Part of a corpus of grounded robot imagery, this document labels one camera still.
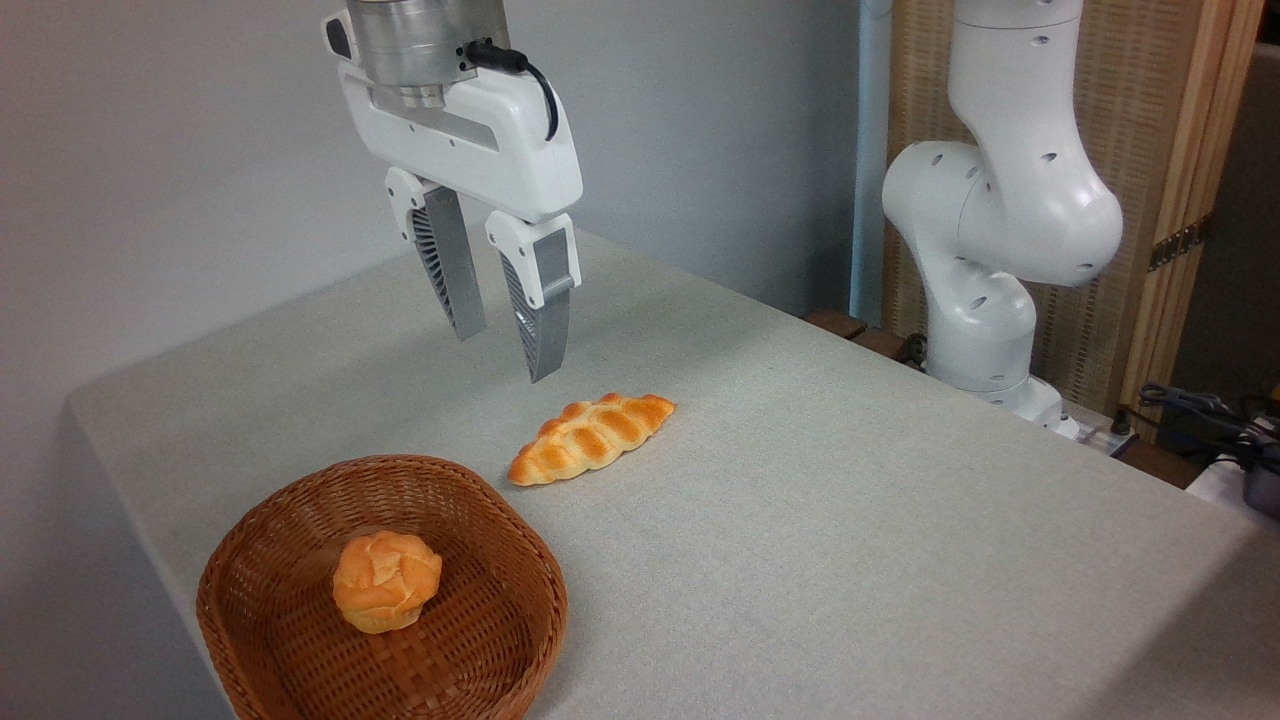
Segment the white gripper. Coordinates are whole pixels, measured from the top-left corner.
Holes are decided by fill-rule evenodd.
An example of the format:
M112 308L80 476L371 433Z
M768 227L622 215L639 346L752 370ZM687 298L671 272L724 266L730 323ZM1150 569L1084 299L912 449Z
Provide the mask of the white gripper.
M504 12L342 9L323 36L360 140L392 165L396 224L457 337L486 328L460 192L498 209L485 232L500 254L530 380L557 372L571 292L582 283L573 223L562 213L581 199L582 176L566 111L509 49Z

